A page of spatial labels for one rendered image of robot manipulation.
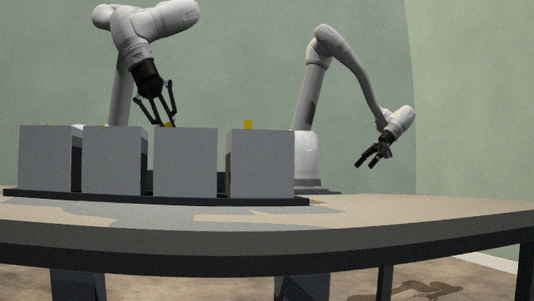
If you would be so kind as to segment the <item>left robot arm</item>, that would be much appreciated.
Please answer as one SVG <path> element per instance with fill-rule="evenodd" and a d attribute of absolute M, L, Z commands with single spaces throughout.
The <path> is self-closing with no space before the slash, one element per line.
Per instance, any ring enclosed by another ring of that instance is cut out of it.
<path fill-rule="evenodd" d="M 311 130 L 324 73 L 335 57 L 358 79 L 377 130 L 390 132 L 396 141 L 416 116 L 410 106 L 392 113 L 376 101 L 363 65 L 345 39 L 332 27 L 321 24 L 306 49 L 306 72 L 290 130 L 294 132 L 294 192 L 329 192 L 321 187 L 322 151 L 319 138 Z M 318 40 L 318 41 L 317 41 Z"/>

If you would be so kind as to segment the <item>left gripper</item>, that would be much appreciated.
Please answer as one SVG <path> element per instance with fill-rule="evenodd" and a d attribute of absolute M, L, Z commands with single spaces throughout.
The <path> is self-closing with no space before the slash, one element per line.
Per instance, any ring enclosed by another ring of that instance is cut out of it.
<path fill-rule="evenodd" d="M 394 137 L 393 135 L 388 132 L 388 131 L 384 131 L 380 136 L 379 136 L 379 141 L 378 143 L 374 143 L 373 144 L 373 147 L 370 146 L 362 155 L 361 157 L 358 159 L 358 161 L 354 164 L 356 166 L 356 168 L 358 169 L 365 160 L 367 160 L 366 158 L 368 158 L 369 156 L 371 156 L 373 153 L 376 153 L 376 156 L 368 163 L 368 167 L 370 169 L 372 169 L 376 164 L 377 162 L 381 159 L 381 158 L 384 158 L 388 148 L 392 145 L 392 143 L 394 142 Z M 381 143 L 380 143 L 381 142 Z M 385 144 L 384 144 L 385 143 Z M 375 145 L 376 144 L 376 145 Z"/>

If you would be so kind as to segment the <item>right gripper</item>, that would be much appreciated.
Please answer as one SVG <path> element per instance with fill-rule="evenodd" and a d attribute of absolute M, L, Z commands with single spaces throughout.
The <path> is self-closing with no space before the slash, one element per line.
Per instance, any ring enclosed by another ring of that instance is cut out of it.
<path fill-rule="evenodd" d="M 156 109 L 156 105 L 153 100 L 154 97 L 158 96 L 167 115 L 169 116 L 169 120 L 172 126 L 176 127 L 174 124 L 174 121 L 176 120 L 175 114 L 177 113 L 177 110 L 176 110 L 176 104 L 175 104 L 175 100 L 174 100 L 174 96 L 172 92 L 172 80 L 164 81 L 160 77 L 153 60 L 148 60 L 148 61 L 139 63 L 138 65 L 136 65 L 135 67 L 131 69 L 131 74 L 135 80 L 135 83 L 137 86 L 137 92 L 138 92 L 136 97 L 133 97 L 133 101 L 137 105 L 139 105 L 139 107 L 143 110 L 143 112 L 145 113 L 150 123 L 152 125 L 156 124 L 156 126 L 164 126 L 160 119 L 160 116 Z M 161 95 L 164 84 L 169 92 L 172 111 L 170 111 L 168 105 L 166 104 L 165 99 Z M 149 99 L 151 108 L 156 118 L 155 120 L 153 120 L 148 110 L 142 104 L 141 96 L 145 97 L 146 99 Z"/>

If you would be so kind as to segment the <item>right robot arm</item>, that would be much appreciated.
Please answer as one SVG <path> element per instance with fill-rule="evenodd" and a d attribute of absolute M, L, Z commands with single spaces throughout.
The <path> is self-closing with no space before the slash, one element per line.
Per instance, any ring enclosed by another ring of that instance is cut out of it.
<path fill-rule="evenodd" d="M 200 9 L 194 0 L 170 0 L 145 9 L 118 4 L 95 7 L 93 24 L 111 32 L 119 52 L 106 126 L 128 126 L 135 82 L 131 69 L 141 62 L 154 61 L 149 44 L 189 29 L 199 18 Z"/>

